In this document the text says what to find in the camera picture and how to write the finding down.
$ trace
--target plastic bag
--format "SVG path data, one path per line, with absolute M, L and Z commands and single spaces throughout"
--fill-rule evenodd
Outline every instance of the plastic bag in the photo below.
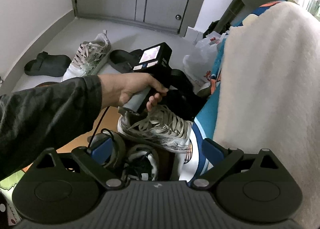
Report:
M 205 39 L 197 42 L 196 49 L 191 55 L 185 55 L 183 65 L 185 73 L 202 86 L 210 82 L 210 75 L 213 63 L 217 57 L 217 43 L 221 35 L 212 32 Z

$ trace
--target human hand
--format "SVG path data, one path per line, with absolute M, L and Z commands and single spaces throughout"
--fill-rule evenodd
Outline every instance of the human hand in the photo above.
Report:
M 103 74 L 99 75 L 99 78 L 102 87 L 102 108 L 123 106 L 133 94 L 150 86 L 158 91 L 154 96 L 150 96 L 146 105 L 147 110 L 151 111 L 168 91 L 159 81 L 146 73 Z

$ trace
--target camouflage sleeve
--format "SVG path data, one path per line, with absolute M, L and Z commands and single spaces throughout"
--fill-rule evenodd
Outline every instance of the camouflage sleeve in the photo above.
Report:
M 101 100 L 98 76 L 0 96 L 0 180 L 92 130 Z

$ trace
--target fleece blanket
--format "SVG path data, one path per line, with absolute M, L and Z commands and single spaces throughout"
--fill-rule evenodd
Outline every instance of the fleece blanket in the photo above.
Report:
M 320 22 L 279 3 L 225 43 L 213 139 L 245 153 L 271 149 L 303 192 L 294 220 L 320 226 Z

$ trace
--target tiled floor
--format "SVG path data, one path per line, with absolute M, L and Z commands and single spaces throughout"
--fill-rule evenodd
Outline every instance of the tiled floor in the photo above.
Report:
M 130 52 L 135 49 L 145 49 L 155 44 L 166 42 L 172 49 L 172 56 L 169 64 L 172 68 L 176 69 L 183 69 L 182 60 L 184 55 L 192 53 L 194 49 L 192 43 L 177 35 L 108 21 L 76 18 L 54 37 L 54 39 L 45 47 L 44 51 L 49 54 L 66 54 L 70 58 L 73 58 L 81 42 L 93 40 L 96 35 L 102 33 L 104 29 L 107 29 L 108 31 L 107 35 L 111 41 L 112 49 L 123 49 Z M 117 73 L 117 71 L 107 64 L 100 71 L 100 74 L 105 73 Z M 27 76 L 24 74 L 13 91 L 29 89 L 43 82 L 60 81 L 61 77 Z M 119 114 L 117 109 L 110 107 L 99 129 L 108 128 L 110 130 L 116 130 L 118 118 Z M 100 116 L 96 120 L 93 130 L 99 119 Z M 77 146 L 87 146 L 87 137 L 93 133 L 93 130 L 74 139 L 72 142 L 61 148 L 59 152 L 69 152 Z

